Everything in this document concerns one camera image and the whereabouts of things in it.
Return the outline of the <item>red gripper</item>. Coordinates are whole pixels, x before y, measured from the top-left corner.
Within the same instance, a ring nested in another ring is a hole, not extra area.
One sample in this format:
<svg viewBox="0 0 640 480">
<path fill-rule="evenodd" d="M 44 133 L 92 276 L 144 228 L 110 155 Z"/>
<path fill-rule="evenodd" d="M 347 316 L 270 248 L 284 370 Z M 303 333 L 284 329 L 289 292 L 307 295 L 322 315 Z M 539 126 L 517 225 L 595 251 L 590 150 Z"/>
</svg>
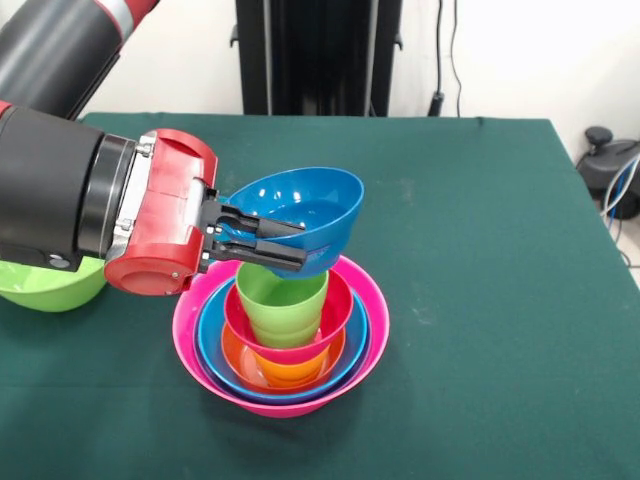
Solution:
<svg viewBox="0 0 640 480">
<path fill-rule="evenodd" d="M 204 229 L 198 226 L 201 206 L 213 189 L 217 162 L 208 145 L 183 131 L 161 128 L 139 139 L 105 257 L 108 283 L 145 296 L 174 295 L 189 287 L 205 240 Z M 306 230 L 218 202 L 214 218 L 257 238 Z M 264 240 L 213 242 L 206 252 L 218 261 L 295 272 L 306 262 L 304 250 Z"/>
</svg>

